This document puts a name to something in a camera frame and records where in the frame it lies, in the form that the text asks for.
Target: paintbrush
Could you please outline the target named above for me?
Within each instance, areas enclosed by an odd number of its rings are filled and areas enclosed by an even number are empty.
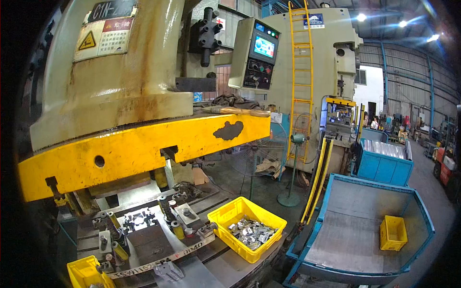
[[[271,116],[270,111],[251,110],[251,109],[240,109],[235,107],[221,107],[221,106],[210,106],[200,108],[203,113],[210,114],[236,114],[236,115],[249,115],[256,117],[267,118]]]

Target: electric fan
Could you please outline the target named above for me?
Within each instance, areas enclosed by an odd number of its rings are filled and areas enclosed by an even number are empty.
[[[288,151],[288,136],[278,123],[271,123],[271,135],[266,138],[251,141],[231,149],[223,154],[223,159],[229,160],[231,166],[250,176],[250,197],[253,198],[253,177],[277,174],[285,166]]]
[[[293,184],[295,181],[296,165],[298,161],[304,164],[313,162],[317,155],[317,135],[319,134],[319,126],[317,120],[304,112],[298,115],[293,126],[293,134],[290,137],[290,150],[295,149],[293,174],[291,175],[290,190],[288,193],[281,193],[277,196],[277,201],[285,207],[294,207],[299,203],[298,195],[292,193]]]

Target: person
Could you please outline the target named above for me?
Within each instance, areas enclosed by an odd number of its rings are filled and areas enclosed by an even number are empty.
[[[364,116],[363,116],[363,123],[362,123],[362,126],[366,128],[366,127],[368,126],[368,113],[365,111],[365,112],[363,113],[363,115],[364,115]]]
[[[372,129],[378,130],[379,124],[378,124],[378,117],[377,116],[373,117],[371,127],[372,127]]]

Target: danger sign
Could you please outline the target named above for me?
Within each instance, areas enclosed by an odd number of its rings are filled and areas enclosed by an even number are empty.
[[[96,47],[96,41],[95,41],[95,37],[93,36],[93,31],[89,31],[85,39],[83,40],[83,42],[78,47],[78,50],[82,51],[84,49],[93,48],[93,47]]]
[[[127,53],[133,21],[133,17],[123,17],[85,24],[77,40],[74,62]]]

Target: forklift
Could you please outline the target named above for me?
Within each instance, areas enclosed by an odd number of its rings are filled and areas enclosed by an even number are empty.
[[[456,120],[456,127],[448,125],[447,127],[447,140],[445,141],[445,148],[440,148],[437,151],[437,160],[434,165],[434,176],[439,179],[445,186],[445,193],[450,201],[455,202],[461,207],[461,105],[456,106],[458,115]],[[455,145],[453,155],[448,151],[448,142],[450,135],[450,128],[455,129]]]

